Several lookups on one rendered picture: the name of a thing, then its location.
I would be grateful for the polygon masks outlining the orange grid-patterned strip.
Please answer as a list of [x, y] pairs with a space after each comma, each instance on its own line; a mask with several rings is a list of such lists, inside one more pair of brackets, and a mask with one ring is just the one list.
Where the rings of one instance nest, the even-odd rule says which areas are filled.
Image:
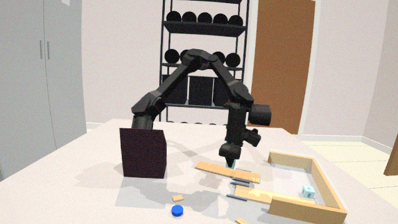
[[248, 180], [250, 182], [254, 182], [256, 184], [260, 184], [260, 174], [255, 174], [252, 172], [246, 172], [243, 170], [237, 169], [229, 169], [227, 167], [219, 166], [216, 164], [212, 164], [209, 162], [202, 162], [200, 161], [196, 166], [195, 169], [205, 170], [208, 172], [212, 172], [218, 175], [225, 175], [231, 178], [238, 178], [243, 180]]

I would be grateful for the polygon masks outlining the blue short cylinder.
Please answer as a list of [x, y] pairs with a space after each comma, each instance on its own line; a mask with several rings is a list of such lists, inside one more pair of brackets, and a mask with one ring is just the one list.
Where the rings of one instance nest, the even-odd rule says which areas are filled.
[[180, 217], [183, 214], [183, 207], [179, 205], [174, 205], [172, 207], [172, 215], [175, 217]]

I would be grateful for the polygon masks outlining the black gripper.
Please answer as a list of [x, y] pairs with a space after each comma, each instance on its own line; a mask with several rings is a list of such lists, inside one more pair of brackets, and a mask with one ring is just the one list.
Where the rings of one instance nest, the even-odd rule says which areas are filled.
[[226, 143], [221, 145], [218, 155], [225, 157], [229, 167], [233, 165], [235, 159], [238, 160], [240, 158], [240, 147], [243, 146], [243, 142], [239, 142], [239, 138], [245, 126], [245, 124], [232, 124], [229, 122], [226, 125]]

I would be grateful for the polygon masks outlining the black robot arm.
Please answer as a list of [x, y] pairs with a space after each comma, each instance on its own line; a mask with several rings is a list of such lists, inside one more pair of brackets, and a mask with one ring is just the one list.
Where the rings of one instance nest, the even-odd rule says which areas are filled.
[[[202, 63], [201, 58], [209, 61]], [[213, 69], [218, 78], [227, 89], [230, 100], [223, 105], [229, 108], [228, 122], [232, 124], [245, 124], [246, 115], [250, 124], [269, 126], [271, 121], [270, 105], [254, 104], [254, 98], [249, 94], [243, 82], [236, 80], [228, 69], [221, 63], [218, 56], [209, 54], [201, 49], [190, 49], [183, 56], [182, 63], [161, 84], [158, 89], [148, 92], [131, 108], [133, 121], [131, 128], [153, 129], [153, 122], [158, 114], [165, 109], [166, 98], [177, 85], [189, 74], [197, 70]], [[247, 125], [246, 125], [247, 126]], [[244, 127], [239, 142], [246, 141], [257, 147], [261, 140], [258, 129], [252, 130]]]

